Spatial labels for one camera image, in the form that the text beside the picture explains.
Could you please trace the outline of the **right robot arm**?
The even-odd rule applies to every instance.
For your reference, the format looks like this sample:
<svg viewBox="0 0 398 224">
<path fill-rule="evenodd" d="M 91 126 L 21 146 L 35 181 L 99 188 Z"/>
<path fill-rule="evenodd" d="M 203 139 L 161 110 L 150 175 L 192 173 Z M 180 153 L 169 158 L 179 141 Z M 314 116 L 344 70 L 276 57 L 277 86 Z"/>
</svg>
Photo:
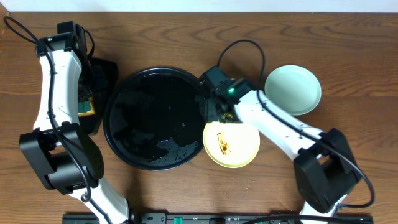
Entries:
<svg viewBox="0 0 398 224">
<path fill-rule="evenodd" d="M 207 124 L 203 143 L 219 165 L 238 168 L 259 152 L 264 135 L 294 163 L 303 215 L 332 217 L 361 180 L 345 135 L 309 126 L 266 98 L 246 79 L 226 76 L 217 66 L 200 77 L 206 95 L 198 99 Z"/>
</svg>

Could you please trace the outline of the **green and yellow sponge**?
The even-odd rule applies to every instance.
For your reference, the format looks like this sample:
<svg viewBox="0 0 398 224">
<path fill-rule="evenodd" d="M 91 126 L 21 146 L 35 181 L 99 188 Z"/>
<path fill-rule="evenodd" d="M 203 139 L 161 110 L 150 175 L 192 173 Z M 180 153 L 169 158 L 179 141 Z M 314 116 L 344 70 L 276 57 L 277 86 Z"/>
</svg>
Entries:
<svg viewBox="0 0 398 224">
<path fill-rule="evenodd" d="M 88 98 L 85 101 L 78 102 L 78 116 L 93 116 L 95 115 L 95 107 L 93 97 Z"/>
</svg>

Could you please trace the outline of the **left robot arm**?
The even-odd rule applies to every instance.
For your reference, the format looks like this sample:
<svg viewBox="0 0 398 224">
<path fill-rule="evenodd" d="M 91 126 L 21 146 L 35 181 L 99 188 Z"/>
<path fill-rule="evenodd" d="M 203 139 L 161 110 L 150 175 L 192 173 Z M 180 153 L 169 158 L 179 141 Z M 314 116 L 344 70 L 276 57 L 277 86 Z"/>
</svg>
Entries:
<svg viewBox="0 0 398 224">
<path fill-rule="evenodd" d="M 114 62 L 94 58 L 90 33 L 73 21 L 37 39 L 42 68 L 40 108 L 20 149 L 46 189 L 83 202 L 97 223 L 127 223 L 129 205 L 104 176 L 104 160 L 92 140 L 119 72 Z"/>
</svg>

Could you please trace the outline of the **light blue plate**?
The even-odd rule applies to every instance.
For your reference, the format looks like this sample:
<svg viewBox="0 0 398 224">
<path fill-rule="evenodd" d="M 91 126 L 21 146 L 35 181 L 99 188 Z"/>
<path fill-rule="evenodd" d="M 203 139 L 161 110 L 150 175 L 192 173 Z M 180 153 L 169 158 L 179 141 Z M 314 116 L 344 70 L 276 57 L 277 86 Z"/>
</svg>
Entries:
<svg viewBox="0 0 398 224">
<path fill-rule="evenodd" d="M 267 77 L 264 91 L 268 99 L 293 116 L 315 109 L 322 97 L 318 78 L 298 65 L 284 65 Z"/>
</svg>

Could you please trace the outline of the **yellow plate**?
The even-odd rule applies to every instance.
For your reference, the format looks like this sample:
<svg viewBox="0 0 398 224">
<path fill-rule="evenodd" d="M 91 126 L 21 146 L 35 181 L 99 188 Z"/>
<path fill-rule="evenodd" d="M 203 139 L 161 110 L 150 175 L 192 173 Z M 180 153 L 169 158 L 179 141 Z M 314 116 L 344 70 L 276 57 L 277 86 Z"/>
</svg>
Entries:
<svg viewBox="0 0 398 224">
<path fill-rule="evenodd" d="M 227 168 L 249 164 L 260 146 L 259 131 L 243 123 L 212 122 L 205 125 L 203 145 L 209 157 Z"/>
</svg>

